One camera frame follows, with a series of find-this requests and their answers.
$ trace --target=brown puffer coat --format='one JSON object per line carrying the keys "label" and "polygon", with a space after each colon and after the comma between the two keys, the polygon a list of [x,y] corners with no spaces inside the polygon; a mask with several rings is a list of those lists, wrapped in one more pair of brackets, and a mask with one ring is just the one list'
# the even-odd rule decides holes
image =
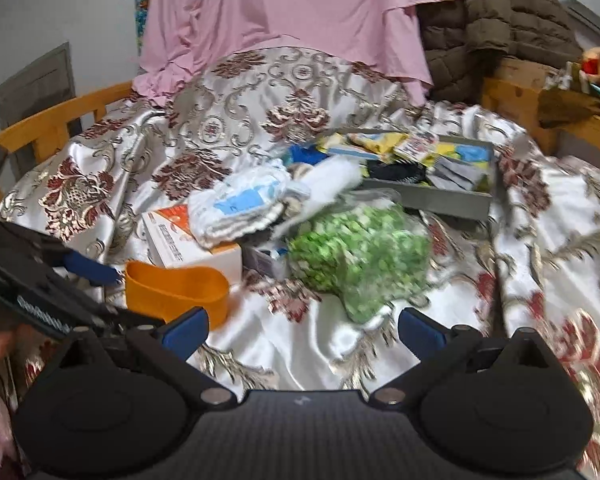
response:
{"label": "brown puffer coat", "polygon": [[435,100],[479,102],[503,56],[563,68],[582,54],[557,0],[438,2],[418,6],[418,18]]}

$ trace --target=floral bedspread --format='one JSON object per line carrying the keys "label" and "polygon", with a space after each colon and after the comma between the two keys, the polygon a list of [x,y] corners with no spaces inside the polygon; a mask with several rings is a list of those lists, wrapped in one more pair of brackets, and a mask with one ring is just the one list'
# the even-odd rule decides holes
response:
{"label": "floral bedspread", "polygon": [[[183,202],[277,142],[416,120],[492,140],[504,186],[489,222],[422,214],[433,254],[428,289],[411,304],[444,325],[485,333],[536,327],[594,413],[581,466],[600,478],[600,170],[545,158],[524,130],[490,112],[445,104],[416,110],[398,83],[321,52],[244,52],[194,79],[167,109],[125,100],[28,173],[0,204],[0,218],[122,269],[129,259],[149,261],[141,213]],[[88,292],[125,301],[122,288]],[[189,362],[238,396],[249,388],[368,394],[417,363],[397,342],[405,306],[388,305],[361,326],[334,296],[249,274],[227,323]]]}

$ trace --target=bag of green pieces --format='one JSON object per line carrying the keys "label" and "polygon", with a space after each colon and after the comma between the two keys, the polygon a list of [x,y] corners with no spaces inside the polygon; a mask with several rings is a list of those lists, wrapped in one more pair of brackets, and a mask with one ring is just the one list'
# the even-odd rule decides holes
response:
{"label": "bag of green pieces", "polygon": [[337,294],[355,322],[367,322],[388,301],[425,285],[429,233],[387,198],[352,203],[349,196],[300,231],[288,244],[294,276]]}

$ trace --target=wooden bed frame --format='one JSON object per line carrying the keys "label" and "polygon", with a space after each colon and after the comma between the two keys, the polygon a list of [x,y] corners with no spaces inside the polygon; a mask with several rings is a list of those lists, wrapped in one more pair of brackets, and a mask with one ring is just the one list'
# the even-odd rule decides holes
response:
{"label": "wooden bed frame", "polygon": [[36,162],[43,162],[69,141],[68,122],[89,112],[93,113],[93,119],[97,122],[106,115],[106,105],[130,94],[131,81],[127,81],[65,101],[1,131],[0,146],[13,153],[27,144],[33,144]]}

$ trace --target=gray storage box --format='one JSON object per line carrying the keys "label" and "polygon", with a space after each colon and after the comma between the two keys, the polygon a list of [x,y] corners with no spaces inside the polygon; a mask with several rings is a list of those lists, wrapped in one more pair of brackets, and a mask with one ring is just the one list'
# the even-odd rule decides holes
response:
{"label": "gray storage box", "polygon": [[[383,130],[356,130],[356,132],[379,134],[382,133]],[[493,183],[496,175],[493,144],[483,140],[467,139],[459,136],[440,136],[440,142],[468,144],[486,148],[489,151],[490,158],[489,186],[491,192],[476,193],[473,191],[451,191],[431,186],[420,186],[418,184],[402,184],[400,182],[391,182],[389,180],[378,180],[376,178],[363,179],[360,187],[362,189],[387,187],[395,189],[400,193],[402,205],[410,209],[420,209],[422,211],[429,211],[441,215],[486,221],[489,217]]]}

